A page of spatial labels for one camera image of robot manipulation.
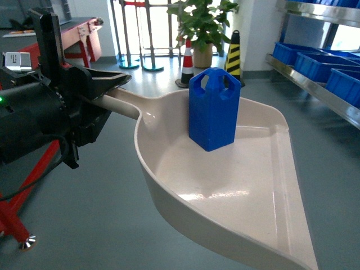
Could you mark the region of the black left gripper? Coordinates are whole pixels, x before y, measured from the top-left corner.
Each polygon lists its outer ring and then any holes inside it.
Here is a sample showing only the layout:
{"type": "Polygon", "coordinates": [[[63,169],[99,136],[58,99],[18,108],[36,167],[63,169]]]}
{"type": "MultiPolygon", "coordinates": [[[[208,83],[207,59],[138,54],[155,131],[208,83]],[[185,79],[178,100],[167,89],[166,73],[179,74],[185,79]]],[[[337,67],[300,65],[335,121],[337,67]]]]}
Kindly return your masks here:
{"type": "Polygon", "coordinates": [[[78,165],[78,147],[94,143],[106,124],[111,111],[85,103],[102,97],[113,88],[128,83],[132,76],[119,71],[102,71],[66,63],[62,48],[58,16],[42,8],[28,11],[40,51],[39,81],[50,98],[36,114],[44,135],[65,139],[61,144],[64,163],[72,169],[78,165]]]}

